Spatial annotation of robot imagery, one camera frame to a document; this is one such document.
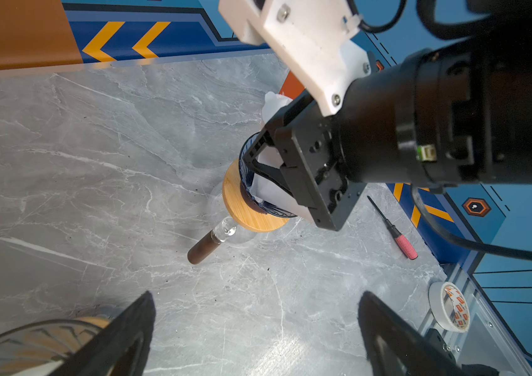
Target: black bracket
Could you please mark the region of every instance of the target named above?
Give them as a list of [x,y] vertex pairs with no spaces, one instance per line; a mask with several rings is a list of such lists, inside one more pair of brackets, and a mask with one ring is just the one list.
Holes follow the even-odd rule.
[[142,376],[154,322],[147,291],[49,376]]
[[[342,172],[331,119],[322,117],[317,103],[304,91],[264,125],[242,158],[251,171],[308,207],[318,227],[338,231],[366,184],[351,182]],[[266,147],[276,147],[282,157],[279,169],[257,161]]]
[[369,291],[360,300],[358,324],[375,376],[467,376],[453,357],[422,338]]

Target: masking tape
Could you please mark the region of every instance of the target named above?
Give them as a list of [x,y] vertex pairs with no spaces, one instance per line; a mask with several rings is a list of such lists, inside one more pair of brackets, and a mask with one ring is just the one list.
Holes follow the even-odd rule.
[[[453,312],[448,314],[445,299],[453,307]],[[470,313],[464,295],[450,282],[433,282],[429,287],[429,304],[437,323],[451,332],[464,333],[470,327]]]

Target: hexagonal logo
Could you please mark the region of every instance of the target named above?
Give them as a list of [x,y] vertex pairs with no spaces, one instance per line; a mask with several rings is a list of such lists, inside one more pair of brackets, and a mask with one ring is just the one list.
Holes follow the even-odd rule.
[[467,199],[462,204],[462,207],[466,210],[466,213],[475,217],[484,217],[491,211],[491,207],[485,199],[473,199],[472,197]]

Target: metal screw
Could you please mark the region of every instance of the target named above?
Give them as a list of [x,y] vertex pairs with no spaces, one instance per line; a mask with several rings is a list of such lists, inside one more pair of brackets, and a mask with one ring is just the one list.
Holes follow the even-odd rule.
[[276,15],[276,19],[279,22],[285,22],[287,18],[289,17],[289,14],[291,13],[291,8],[287,4],[283,4],[282,7],[278,10],[278,13]]
[[338,106],[341,103],[339,94],[333,94],[333,106]]

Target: screwdriver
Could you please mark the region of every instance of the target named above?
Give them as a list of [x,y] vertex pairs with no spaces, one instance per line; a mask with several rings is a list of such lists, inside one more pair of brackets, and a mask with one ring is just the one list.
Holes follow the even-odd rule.
[[376,211],[379,212],[382,219],[385,220],[385,226],[387,226],[387,230],[389,230],[389,232],[391,233],[391,236],[393,237],[393,239],[395,239],[395,242],[399,246],[399,249],[401,249],[402,252],[404,252],[404,254],[406,255],[408,259],[410,260],[416,259],[418,257],[418,253],[416,253],[416,251],[414,250],[414,247],[412,247],[412,244],[410,244],[410,242],[406,239],[406,237],[403,236],[402,233],[399,232],[399,230],[397,230],[397,228],[395,228],[395,226],[392,225],[388,219],[386,219],[386,217],[381,212],[381,209],[379,209],[378,206],[376,206],[375,201],[372,201],[370,196],[367,196],[367,197],[368,197],[368,200],[370,200],[370,203],[375,207]]

